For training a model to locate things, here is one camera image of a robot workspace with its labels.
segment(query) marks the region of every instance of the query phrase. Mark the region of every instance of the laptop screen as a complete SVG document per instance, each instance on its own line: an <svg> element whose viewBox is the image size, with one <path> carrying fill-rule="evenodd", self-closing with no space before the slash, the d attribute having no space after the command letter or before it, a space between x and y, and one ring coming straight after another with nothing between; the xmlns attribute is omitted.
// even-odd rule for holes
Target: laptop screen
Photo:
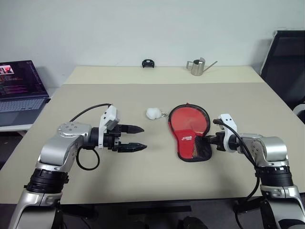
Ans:
<svg viewBox="0 0 305 229"><path fill-rule="evenodd" d="M0 99L47 96L32 61L0 63Z"/></svg>

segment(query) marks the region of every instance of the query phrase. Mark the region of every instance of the office chair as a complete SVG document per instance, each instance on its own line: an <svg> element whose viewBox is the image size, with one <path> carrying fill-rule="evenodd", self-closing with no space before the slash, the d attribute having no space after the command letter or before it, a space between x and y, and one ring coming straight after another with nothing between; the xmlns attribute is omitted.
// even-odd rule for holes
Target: office chair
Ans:
<svg viewBox="0 0 305 229"><path fill-rule="evenodd" d="M305 31L276 31L262 79L305 124Z"/></svg>

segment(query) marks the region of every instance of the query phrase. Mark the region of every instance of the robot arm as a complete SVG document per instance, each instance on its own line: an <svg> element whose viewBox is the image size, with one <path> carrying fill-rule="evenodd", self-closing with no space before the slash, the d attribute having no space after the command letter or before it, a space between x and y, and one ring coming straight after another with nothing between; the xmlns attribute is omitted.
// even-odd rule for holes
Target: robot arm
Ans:
<svg viewBox="0 0 305 229"><path fill-rule="evenodd" d="M229 114L222 114L213 122L224 131L217 132L216 136L204 137L210 144L217 145L221 151L246 153L232 132L232 129L237 132L237 127ZM254 160L255 175L261 180L264 200L260 209L264 228L286 229L296 225L305 228L305 211L298 188L292 181L284 142L278 137L257 134L240 134L240 137Z"/></svg>
<svg viewBox="0 0 305 229"><path fill-rule="evenodd" d="M60 199L68 172L81 148L108 147L112 151L134 152L147 146L140 143L121 144L121 132L139 133L144 130L133 125L118 125L114 106L102 115L100 127L68 122L42 148L36 168L25 186L10 222L10 229L62 228L59 215Z"/></svg>

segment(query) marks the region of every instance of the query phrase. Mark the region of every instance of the table surface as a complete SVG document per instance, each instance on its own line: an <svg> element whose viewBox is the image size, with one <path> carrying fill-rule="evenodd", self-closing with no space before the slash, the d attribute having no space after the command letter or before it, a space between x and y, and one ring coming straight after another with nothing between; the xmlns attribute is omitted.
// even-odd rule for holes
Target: table surface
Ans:
<svg viewBox="0 0 305 229"><path fill-rule="evenodd" d="M263 83L250 66L211 67L194 76L183 67L91 67L78 66L65 84L181 84L181 83Z"/></svg>
<svg viewBox="0 0 305 229"><path fill-rule="evenodd" d="M139 142L148 147L134 153L98 150L101 164L94 171L81 170L74 163L70 181L63 190L63 204L248 195L255 177L253 166L243 155L213 147L210 160L184 162L177 155L167 119L152 121L145 116L148 107L170 112L185 103L203 107L211 119L230 113L239 133L282 138L288 148L294 183L305 192L305 145L300 140L305 139L305 125L265 83L64 84L0 171L0 203L18 202L43 145L56 128L87 107L100 103L113 103L121 113L121 124L138 125L145 130L135 135L122 134L123 143ZM98 126L103 111L104 108L96 108L77 121ZM211 124L208 134L214 135L219 130ZM80 161L90 167L95 165L96 157L91 151L82 151Z"/></svg>
<svg viewBox="0 0 305 229"><path fill-rule="evenodd" d="M57 88L46 89L50 98L53 97ZM9 126L0 126L0 132L9 132L9 131L20 131L20 130L29 130L32 127L32 124L26 125L9 125Z"/></svg>

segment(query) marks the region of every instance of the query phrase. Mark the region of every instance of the black cable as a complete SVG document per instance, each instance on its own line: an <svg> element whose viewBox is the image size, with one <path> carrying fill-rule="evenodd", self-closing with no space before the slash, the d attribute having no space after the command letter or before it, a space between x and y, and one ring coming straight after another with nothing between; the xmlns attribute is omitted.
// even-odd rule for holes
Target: black cable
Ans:
<svg viewBox="0 0 305 229"><path fill-rule="evenodd" d="M84 224L87 225L87 227L88 227L89 229L91 229L90 225L89 225L83 218L81 218L81 220L84 222Z"/></svg>
<svg viewBox="0 0 305 229"><path fill-rule="evenodd" d="M62 222L63 222L65 228L68 229L67 224L63 220L62 220Z"/></svg>
<svg viewBox="0 0 305 229"><path fill-rule="evenodd" d="M95 106L91 106L91 107L89 107L89 108L87 108L86 110L83 110L82 112L80 112L79 114L77 114L74 118L72 118L71 120L70 120L70 122L73 122L75 119L77 119L79 116L81 116L83 113L85 113L85 112L87 112L87 111L89 111L89 110L91 110L91 109L93 109L93 108L96 108L96 107L100 107L100 106L111 106L111 104L98 104L98 105L95 105Z"/></svg>
<svg viewBox="0 0 305 229"><path fill-rule="evenodd" d="M252 192L246 197L246 199L245 199L241 204L238 205L238 207L237 207L237 209L236 209L236 211L235 211L235 219L236 219L236 222L237 222L237 224L238 224L238 226L239 226L240 229L244 229L244 228L243 228L243 226L240 224L239 219L238 219L238 212L239 212L239 209L240 209L240 207L243 206L243 205L244 205L244 204L254 195L254 193L257 191L257 189L258 189L258 187L259 187L259 181L260 181L260 178L257 177L257 178L256 178L256 185L255 185L254 189L253 189Z"/></svg>
<svg viewBox="0 0 305 229"><path fill-rule="evenodd" d="M92 151L96 154L96 157L97 157L97 164L96 164L95 167L86 168L86 167L82 166L81 163L80 163L79 155L80 155L81 149L82 149L82 148L79 148L79 149L77 150L77 154L76 154L76 163L77 163L77 165L78 165L80 168L82 168L83 170L86 170L86 171L95 170L95 169L100 165L100 156L99 156L99 154L96 152L95 149L92 149Z"/></svg>
<svg viewBox="0 0 305 229"><path fill-rule="evenodd" d="M232 131L232 133L236 136L236 138L238 138L239 140L239 144L240 144L240 147L244 153L244 155L246 156L246 158L252 163L252 165L254 166L254 169L257 168L257 165L253 159L253 157L251 156L251 153L248 149L248 147L246 146L246 144L244 143L243 139L239 136L239 134L233 130L233 128L231 128L229 125L225 124L224 122L218 120L218 119L214 119L213 120L213 123L215 124L219 124L219 125L223 125L225 127L227 127L229 130ZM256 178L256 184L255 184L255 187L253 188L252 192L243 200L243 202L241 204L239 204L237 206L237 209L235 211L235 219L236 219L236 222L239 226L240 229L244 229L243 226L241 225L241 223L239 222L239 219L238 219L238 212L239 212L239 209L241 206L243 206L253 195L254 193L257 191L258 187L259 187L259 182L260 182L260 177L257 177Z"/></svg>
<svg viewBox="0 0 305 229"><path fill-rule="evenodd" d="M73 122L75 119L77 119L79 116L81 116L82 114L86 113L87 111L89 111L89 110L91 110L93 108L96 108L96 107L100 107L100 106L108 106L109 107L109 106L111 106L111 104L98 104L98 105L95 105L95 106L91 106L91 107L87 108L86 110L83 110L82 112L78 113L74 118L72 118L70 120L70 122ZM100 156L98 155L96 150L93 149L92 151L96 154L96 157L97 157L97 165L95 167L93 167L93 168L86 168L86 167L82 166L81 163L80 163L80 160L79 160L80 150L81 150L81 148L78 149L77 155L76 155L76 163L77 163L77 165L80 168L82 168L83 170L90 171L90 170L96 169L100 165Z"/></svg>

